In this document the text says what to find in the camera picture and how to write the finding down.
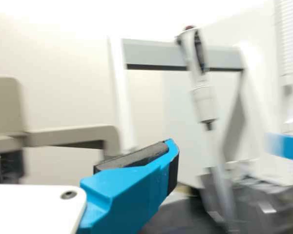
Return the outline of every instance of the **white wall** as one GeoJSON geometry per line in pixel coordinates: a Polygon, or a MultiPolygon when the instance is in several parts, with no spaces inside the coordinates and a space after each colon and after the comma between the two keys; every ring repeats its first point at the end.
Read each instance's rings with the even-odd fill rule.
{"type": "MultiPolygon", "coordinates": [[[[141,5],[132,0],[2,0],[0,75],[21,82],[29,129],[117,124],[108,34],[172,40],[185,25],[206,25],[260,2],[151,0],[141,5]]],[[[161,74],[130,71],[128,75],[139,145],[167,138],[161,74]]],[[[26,149],[29,173],[24,182],[77,184],[80,177],[91,174],[92,164],[100,158],[98,151],[26,149]]]]}

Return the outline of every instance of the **white panel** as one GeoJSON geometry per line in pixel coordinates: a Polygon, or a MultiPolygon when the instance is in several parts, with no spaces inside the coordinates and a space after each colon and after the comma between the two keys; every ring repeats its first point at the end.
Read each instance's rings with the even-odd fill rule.
{"type": "Polygon", "coordinates": [[[22,184],[61,184],[79,186],[80,180],[93,175],[93,165],[103,160],[95,149],[67,147],[26,148],[25,176],[22,184]]]}
{"type": "Polygon", "coordinates": [[[0,234],[74,234],[86,205],[86,193],[73,186],[0,184],[0,234]],[[71,199],[61,199],[68,191],[71,199]]]}
{"type": "Polygon", "coordinates": [[[139,148],[165,140],[161,71],[127,70],[133,124],[139,148]]]}

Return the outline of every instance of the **black surface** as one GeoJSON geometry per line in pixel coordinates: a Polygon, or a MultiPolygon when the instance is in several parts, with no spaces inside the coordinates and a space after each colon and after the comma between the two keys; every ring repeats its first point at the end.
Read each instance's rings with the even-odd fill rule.
{"type": "Polygon", "coordinates": [[[179,163],[179,153],[169,164],[169,177],[168,177],[168,187],[167,196],[173,191],[177,185],[177,174],[178,174],[178,163],[179,163]]]}
{"type": "Polygon", "coordinates": [[[24,176],[23,150],[0,154],[2,182],[6,184],[18,184],[24,176]]]}
{"type": "Polygon", "coordinates": [[[153,71],[187,71],[185,66],[161,66],[147,64],[127,64],[128,70],[153,70],[153,71]]]}
{"type": "Polygon", "coordinates": [[[158,142],[131,154],[105,160],[93,167],[93,174],[106,169],[144,166],[167,152],[168,146],[163,142],[158,142]]]}
{"type": "Polygon", "coordinates": [[[139,234],[225,234],[205,212],[201,199],[188,198],[161,206],[139,234]]]}

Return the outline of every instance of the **screw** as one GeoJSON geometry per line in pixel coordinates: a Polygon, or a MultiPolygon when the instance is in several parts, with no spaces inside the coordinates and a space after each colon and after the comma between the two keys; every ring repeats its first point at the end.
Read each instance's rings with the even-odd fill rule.
{"type": "Polygon", "coordinates": [[[66,199],[71,199],[75,197],[76,195],[77,193],[75,191],[67,191],[61,195],[61,198],[66,200],[66,199]]]}

